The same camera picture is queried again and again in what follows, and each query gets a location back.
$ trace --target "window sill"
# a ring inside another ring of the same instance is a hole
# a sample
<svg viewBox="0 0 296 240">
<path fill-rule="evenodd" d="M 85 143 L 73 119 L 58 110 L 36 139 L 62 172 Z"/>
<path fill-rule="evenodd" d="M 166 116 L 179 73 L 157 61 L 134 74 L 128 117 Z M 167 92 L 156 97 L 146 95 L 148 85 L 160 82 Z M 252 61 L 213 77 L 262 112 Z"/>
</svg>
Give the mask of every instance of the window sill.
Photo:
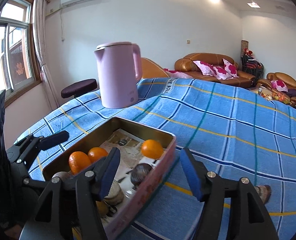
<svg viewBox="0 0 296 240">
<path fill-rule="evenodd" d="M 20 98 L 24 93 L 28 92 L 29 90 L 31 90 L 32 88 L 34 88 L 35 86 L 37 86 L 39 84 L 41 84 L 41 81 L 37 80 L 37 81 L 34 81 L 33 83 L 23 87 L 22 89 L 11 93 L 11 95 L 5 99 L 5 108 L 8 107 L 11 103 L 13 103 L 15 100 Z"/>
</svg>

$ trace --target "window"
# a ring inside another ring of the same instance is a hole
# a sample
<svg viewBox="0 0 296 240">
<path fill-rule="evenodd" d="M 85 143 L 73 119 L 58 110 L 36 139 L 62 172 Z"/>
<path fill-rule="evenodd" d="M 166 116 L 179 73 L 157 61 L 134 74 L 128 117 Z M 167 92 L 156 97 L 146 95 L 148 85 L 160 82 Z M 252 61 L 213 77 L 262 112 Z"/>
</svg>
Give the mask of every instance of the window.
<svg viewBox="0 0 296 240">
<path fill-rule="evenodd" d="M 6 89 L 6 101 L 38 80 L 30 49 L 31 7 L 26 0 L 9 0 L 0 12 L 0 90 Z"/>
</svg>

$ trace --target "silver screw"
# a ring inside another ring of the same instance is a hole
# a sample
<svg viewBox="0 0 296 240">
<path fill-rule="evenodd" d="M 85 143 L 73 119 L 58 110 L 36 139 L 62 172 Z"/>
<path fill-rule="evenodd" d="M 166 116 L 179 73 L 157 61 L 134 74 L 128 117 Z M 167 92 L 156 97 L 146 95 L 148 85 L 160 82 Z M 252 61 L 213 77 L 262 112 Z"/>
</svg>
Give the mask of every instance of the silver screw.
<svg viewBox="0 0 296 240">
<path fill-rule="evenodd" d="M 52 178 L 52 183 L 57 183 L 59 182 L 61 179 L 59 177 L 54 177 Z"/>
<path fill-rule="evenodd" d="M 94 176 L 94 172 L 93 171 L 86 171 L 85 176 L 92 177 L 92 176 Z"/>
<path fill-rule="evenodd" d="M 207 176 L 210 178 L 214 178 L 217 174 L 214 171 L 208 171 Z"/>
<path fill-rule="evenodd" d="M 250 181 L 249 181 L 248 178 L 241 178 L 241 182 L 242 182 L 243 184 L 248 184 Z"/>
<path fill-rule="evenodd" d="M 28 178 L 25 178 L 25 179 L 23 180 L 23 183 L 24 183 L 25 185 L 27 185 L 27 184 L 29 183 L 29 179 L 28 179 Z"/>
</svg>

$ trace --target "stool seat cushion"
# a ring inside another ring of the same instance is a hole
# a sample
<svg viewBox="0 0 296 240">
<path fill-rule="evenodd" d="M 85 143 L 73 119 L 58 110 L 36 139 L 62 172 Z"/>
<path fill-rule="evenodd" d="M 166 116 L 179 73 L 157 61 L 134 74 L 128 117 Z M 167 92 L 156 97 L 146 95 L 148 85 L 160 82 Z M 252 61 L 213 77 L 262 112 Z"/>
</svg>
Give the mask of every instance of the stool seat cushion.
<svg viewBox="0 0 296 240">
<path fill-rule="evenodd" d="M 96 79 L 86 79 L 76 82 L 61 91 L 62 98 L 81 96 L 97 88 Z"/>
</svg>

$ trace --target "orange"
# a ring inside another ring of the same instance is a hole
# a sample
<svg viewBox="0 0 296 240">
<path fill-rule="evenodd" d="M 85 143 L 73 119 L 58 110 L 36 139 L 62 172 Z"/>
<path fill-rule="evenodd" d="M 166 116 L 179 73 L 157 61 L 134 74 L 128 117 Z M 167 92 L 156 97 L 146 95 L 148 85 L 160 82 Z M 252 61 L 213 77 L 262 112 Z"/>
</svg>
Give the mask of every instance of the orange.
<svg viewBox="0 0 296 240">
<path fill-rule="evenodd" d="M 100 147 L 91 148 L 88 152 L 88 157 L 92 163 L 106 156 L 108 156 L 108 152 L 105 149 Z"/>
<path fill-rule="evenodd" d="M 143 156 L 158 160 L 164 153 L 161 144 L 155 140 L 146 140 L 141 146 L 141 153 Z"/>
<path fill-rule="evenodd" d="M 74 175 L 91 165 L 90 159 L 83 152 L 73 152 L 69 156 L 68 163 Z"/>
</svg>

